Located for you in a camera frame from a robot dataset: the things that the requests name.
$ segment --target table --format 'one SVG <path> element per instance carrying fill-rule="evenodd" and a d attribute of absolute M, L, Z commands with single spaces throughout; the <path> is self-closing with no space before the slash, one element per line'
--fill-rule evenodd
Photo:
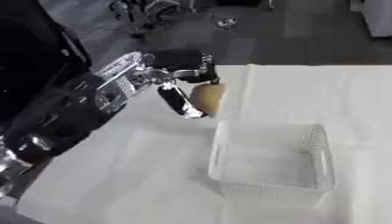
<path fill-rule="evenodd" d="M 155 90 L 56 158 L 17 211 L 50 224 L 391 223 L 391 66 L 220 66 L 215 119 L 185 120 Z M 220 120 L 321 123 L 338 189 L 319 207 L 223 199 L 207 176 Z"/>

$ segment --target white table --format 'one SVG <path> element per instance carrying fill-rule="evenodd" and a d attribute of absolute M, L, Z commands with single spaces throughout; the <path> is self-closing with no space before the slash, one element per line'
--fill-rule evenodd
<path fill-rule="evenodd" d="M 227 95 L 216 119 L 185 120 L 153 89 L 141 94 L 55 159 L 17 211 L 47 224 L 392 223 L 392 67 L 218 71 Z M 337 191 L 318 209 L 223 199 L 207 163 L 216 123 L 235 118 L 324 124 L 339 173 Z"/>

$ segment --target chair leg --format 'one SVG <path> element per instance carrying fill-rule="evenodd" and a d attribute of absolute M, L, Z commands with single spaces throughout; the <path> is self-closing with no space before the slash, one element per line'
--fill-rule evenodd
<path fill-rule="evenodd" d="M 275 9 L 274 0 L 268 0 L 268 7 L 271 11 Z"/>

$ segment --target robotic arm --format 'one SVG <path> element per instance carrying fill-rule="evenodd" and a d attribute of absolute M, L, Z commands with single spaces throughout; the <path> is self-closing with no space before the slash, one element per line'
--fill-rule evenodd
<path fill-rule="evenodd" d="M 214 58 L 198 50 L 130 52 L 41 95 L 0 138 L 0 198 L 13 179 L 70 150 L 151 86 L 180 116 L 206 116 L 176 81 L 218 84 Z"/>

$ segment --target white plastic basket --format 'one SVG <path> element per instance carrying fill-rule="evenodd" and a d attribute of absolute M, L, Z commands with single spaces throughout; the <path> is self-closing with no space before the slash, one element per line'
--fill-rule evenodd
<path fill-rule="evenodd" d="M 208 172 L 226 197 L 277 203 L 314 205 L 336 182 L 317 124 L 221 122 Z"/>

